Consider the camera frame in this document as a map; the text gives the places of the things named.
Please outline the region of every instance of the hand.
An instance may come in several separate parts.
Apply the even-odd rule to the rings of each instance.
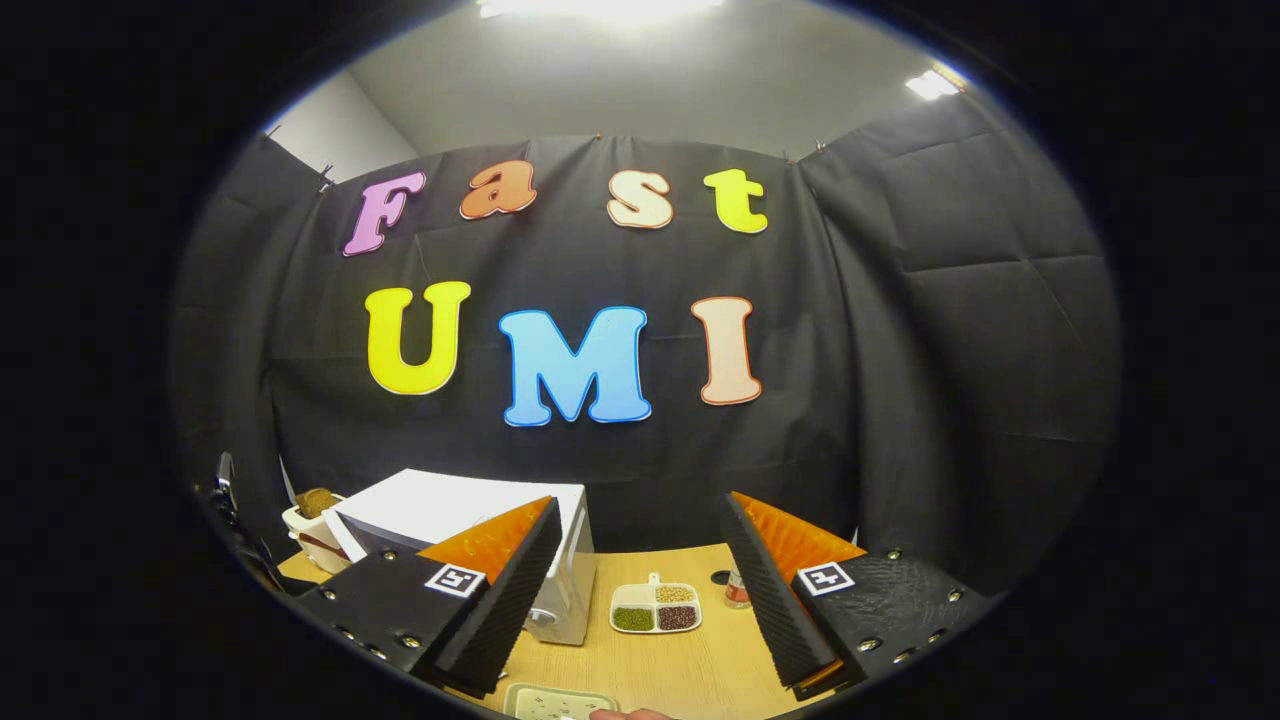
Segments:
[[[654,712],[653,710],[641,707],[626,715],[616,712],[613,710],[596,710],[591,714],[589,720],[672,720],[662,712]]]

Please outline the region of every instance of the table surface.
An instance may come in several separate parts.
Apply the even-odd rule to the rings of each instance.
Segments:
[[[502,711],[512,683],[532,683],[605,694],[625,712],[649,707],[686,720],[763,720],[832,694],[797,702],[778,684],[755,615],[724,605],[724,585],[710,580],[712,573],[732,564],[727,544],[596,557],[582,646],[541,643],[521,630],[497,692],[484,700],[453,694]],[[280,571],[316,583],[330,578],[302,552],[282,562]],[[613,588],[646,583],[649,573],[698,591],[700,626],[669,634],[627,634],[609,626]]]

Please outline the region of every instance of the white microwave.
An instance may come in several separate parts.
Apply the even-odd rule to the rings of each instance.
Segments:
[[[563,483],[513,483],[401,470],[323,511],[352,562],[366,551],[344,519],[384,538],[428,547],[539,497],[559,501],[561,546],[547,570],[525,629],[541,642],[582,644],[595,584],[595,544],[586,488]]]

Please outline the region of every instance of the blue letter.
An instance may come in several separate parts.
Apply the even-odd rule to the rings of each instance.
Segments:
[[[508,425],[545,425],[552,411],[539,400],[547,386],[566,420],[577,420],[586,391],[595,380],[595,402],[586,409],[596,423],[644,420],[653,406],[640,396],[640,328],[648,322],[639,307],[605,307],[595,314],[577,352],[541,310],[520,310],[498,320],[511,338],[511,407]]]

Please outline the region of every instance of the white wall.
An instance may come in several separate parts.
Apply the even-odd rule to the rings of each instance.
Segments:
[[[264,132],[296,158],[334,182],[417,158],[356,78],[342,70],[289,108]]]

